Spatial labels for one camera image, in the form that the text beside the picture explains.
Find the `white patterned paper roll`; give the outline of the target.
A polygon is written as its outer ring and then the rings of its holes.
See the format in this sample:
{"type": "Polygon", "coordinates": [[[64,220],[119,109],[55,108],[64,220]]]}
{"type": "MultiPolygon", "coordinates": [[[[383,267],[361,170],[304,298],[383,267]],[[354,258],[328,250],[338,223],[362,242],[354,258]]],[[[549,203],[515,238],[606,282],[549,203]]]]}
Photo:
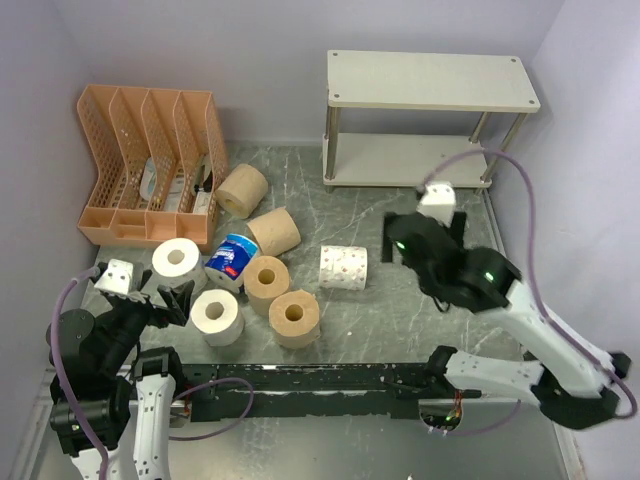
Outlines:
{"type": "Polygon", "coordinates": [[[364,247],[322,245],[319,286],[325,289],[364,290],[367,267],[368,255],[364,247]]]}

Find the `brown roll front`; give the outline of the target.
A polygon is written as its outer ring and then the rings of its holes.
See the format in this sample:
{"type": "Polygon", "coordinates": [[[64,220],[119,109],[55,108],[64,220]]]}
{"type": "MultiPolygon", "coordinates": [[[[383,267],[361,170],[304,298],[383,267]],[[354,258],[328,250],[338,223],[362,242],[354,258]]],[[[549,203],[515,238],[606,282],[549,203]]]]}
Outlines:
{"type": "Polygon", "coordinates": [[[304,348],[320,336],[319,304],[305,290],[287,292],[271,303],[269,324],[282,347],[304,348]]]}

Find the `brown roll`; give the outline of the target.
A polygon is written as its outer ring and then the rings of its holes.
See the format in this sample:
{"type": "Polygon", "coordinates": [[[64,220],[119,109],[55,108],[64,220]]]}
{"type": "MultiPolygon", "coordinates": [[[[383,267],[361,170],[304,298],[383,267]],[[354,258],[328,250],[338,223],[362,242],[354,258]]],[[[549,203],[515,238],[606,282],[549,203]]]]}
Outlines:
{"type": "Polygon", "coordinates": [[[247,228],[263,255],[278,256],[301,243],[300,232],[284,207],[250,220],[247,228]]]}
{"type": "Polygon", "coordinates": [[[282,347],[304,348],[320,336],[319,304],[305,290],[287,292],[271,303],[269,324],[282,347]]]}
{"type": "Polygon", "coordinates": [[[239,164],[215,191],[218,205],[240,219],[247,219],[268,191],[264,175],[248,164],[239,164]]]}
{"type": "Polygon", "coordinates": [[[263,317],[269,315],[272,302],[290,289],[288,268],[273,256],[252,259],[244,270],[243,279],[250,306],[263,317]]]}

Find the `peach plastic file organizer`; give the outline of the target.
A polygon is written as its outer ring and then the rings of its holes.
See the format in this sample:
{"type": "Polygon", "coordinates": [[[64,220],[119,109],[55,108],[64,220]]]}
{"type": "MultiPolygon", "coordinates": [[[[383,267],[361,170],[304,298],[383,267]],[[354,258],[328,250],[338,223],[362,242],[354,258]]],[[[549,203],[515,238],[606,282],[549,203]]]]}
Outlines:
{"type": "Polygon", "coordinates": [[[98,246],[211,249],[229,161],[209,91],[89,84],[77,102],[97,180],[78,222],[98,246]]]}

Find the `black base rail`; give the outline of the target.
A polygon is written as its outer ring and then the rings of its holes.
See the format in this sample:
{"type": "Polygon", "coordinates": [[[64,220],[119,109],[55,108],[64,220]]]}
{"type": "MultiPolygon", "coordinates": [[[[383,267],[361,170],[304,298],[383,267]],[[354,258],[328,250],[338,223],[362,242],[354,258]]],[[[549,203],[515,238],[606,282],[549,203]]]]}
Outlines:
{"type": "Polygon", "coordinates": [[[249,418],[383,415],[412,420],[419,417],[422,403],[454,399],[453,388],[425,363],[186,364],[182,372],[179,393],[206,386],[187,396],[195,422],[240,416],[248,388],[241,383],[210,384],[231,377],[248,381],[254,389],[249,418]]]}

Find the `papers in organizer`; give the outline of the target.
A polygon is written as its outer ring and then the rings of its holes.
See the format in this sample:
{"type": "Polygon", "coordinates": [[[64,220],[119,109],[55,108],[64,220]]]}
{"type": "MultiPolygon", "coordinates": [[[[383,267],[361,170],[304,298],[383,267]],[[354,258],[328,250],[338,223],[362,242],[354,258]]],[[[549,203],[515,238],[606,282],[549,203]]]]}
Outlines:
{"type": "MultiPolygon", "coordinates": [[[[209,201],[212,196],[212,180],[213,174],[211,170],[210,164],[208,164],[209,171],[208,176],[203,184],[204,189],[201,190],[197,195],[195,195],[192,191],[192,198],[194,200],[193,204],[193,213],[203,214],[209,204],[209,201]]],[[[142,178],[139,185],[139,194],[142,200],[149,202],[152,197],[153,190],[155,188],[156,183],[156,170],[153,165],[152,158],[149,157],[145,163],[145,167],[142,173],[142,178]]],[[[185,177],[181,170],[176,173],[176,176],[173,178],[167,197],[165,199],[164,210],[168,212],[176,212],[178,210],[182,189],[185,184],[185,177]]]]}

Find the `black pen in organizer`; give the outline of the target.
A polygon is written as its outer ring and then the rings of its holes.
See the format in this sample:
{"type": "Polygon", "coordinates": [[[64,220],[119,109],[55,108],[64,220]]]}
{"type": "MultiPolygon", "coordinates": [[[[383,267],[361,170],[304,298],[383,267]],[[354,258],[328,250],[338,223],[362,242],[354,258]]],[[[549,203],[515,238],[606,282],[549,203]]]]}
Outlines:
{"type": "Polygon", "coordinates": [[[200,158],[199,164],[195,170],[194,183],[193,183],[193,193],[195,195],[197,195],[201,190],[204,189],[203,184],[208,176],[208,171],[209,171],[208,164],[209,164],[209,154],[205,154],[200,158]]]}

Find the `blue paper roll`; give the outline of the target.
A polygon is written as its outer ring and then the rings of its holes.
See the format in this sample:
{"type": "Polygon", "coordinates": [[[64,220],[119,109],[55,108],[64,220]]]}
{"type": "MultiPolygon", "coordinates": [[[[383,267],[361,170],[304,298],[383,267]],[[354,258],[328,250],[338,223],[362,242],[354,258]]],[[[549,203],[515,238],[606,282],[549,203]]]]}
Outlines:
{"type": "Polygon", "coordinates": [[[259,246],[248,237],[228,234],[204,265],[208,278],[232,293],[244,291],[244,271],[261,255],[259,246]]]}

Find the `white roll front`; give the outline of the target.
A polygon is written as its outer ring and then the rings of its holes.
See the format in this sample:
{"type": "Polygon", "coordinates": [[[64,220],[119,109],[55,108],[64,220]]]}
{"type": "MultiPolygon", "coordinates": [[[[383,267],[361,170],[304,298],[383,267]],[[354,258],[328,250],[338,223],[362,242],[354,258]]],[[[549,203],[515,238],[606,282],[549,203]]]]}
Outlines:
{"type": "Polygon", "coordinates": [[[244,329],[236,297],[222,289],[203,291],[191,307],[190,320],[211,347],[231,345],[244,329]]]}

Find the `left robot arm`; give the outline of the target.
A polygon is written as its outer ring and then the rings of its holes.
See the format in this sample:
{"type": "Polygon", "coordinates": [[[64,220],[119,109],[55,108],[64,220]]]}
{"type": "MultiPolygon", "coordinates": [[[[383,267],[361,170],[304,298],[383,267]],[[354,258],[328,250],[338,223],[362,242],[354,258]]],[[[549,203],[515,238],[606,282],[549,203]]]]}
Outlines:
{"type": "Polygon", "coordinates": [[[108,273],[101,263],[78,274],[56,300],[47,335],[50,425],[84,479],[167,479],[171,405],[187,375],[173,347],[144,351],[140,337],[149,326],[184,326],[195,283],[158,286],[164,303],[156,306],[141,291],[151,276],[144,271],[128,293],[104,291],[111,308],[99,316],[63,308],[79,283],[108,273]]]}

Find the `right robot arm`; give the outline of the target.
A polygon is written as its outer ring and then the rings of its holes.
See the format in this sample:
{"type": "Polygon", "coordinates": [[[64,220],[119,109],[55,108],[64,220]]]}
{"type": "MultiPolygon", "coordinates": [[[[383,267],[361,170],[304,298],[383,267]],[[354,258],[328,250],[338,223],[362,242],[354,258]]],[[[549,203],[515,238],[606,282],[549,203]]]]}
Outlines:
{"type": "Polygon", "coordinates": [[[389,212],[381,260],[389,263],[399,253],[423,294],[495,323],[532,357],[505,361],[439,346],[427,362],[426,390],[439,398],[465,390],[514,398],[572,430],[621,419],[616,392],[625,387],[630,358],[601,350],[569,328],[535,300],[520,270],[499,251],[465,247],[465,222],[462,212],[451,226],[419,212],[389,212]]]}

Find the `white two-tier shelf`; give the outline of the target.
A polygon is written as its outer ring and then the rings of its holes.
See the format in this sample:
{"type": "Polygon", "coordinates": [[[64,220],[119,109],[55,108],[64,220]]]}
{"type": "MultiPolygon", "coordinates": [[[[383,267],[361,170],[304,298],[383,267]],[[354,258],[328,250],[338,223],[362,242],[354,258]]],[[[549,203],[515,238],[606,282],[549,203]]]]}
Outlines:
{"type": "Polygon", "coordinates": [[[516,56],[330,50],[323,138],[323,183],[335,187],[414,187],[447,158],[469,158],[441,179],[457,188],[490,187],[494,161],[482,153],[480,135],[494,114],[515,119],[507,148],[540,102],[516,56]],[[476,113],[464,135],[344,133],[345,109],[476,113]]]}

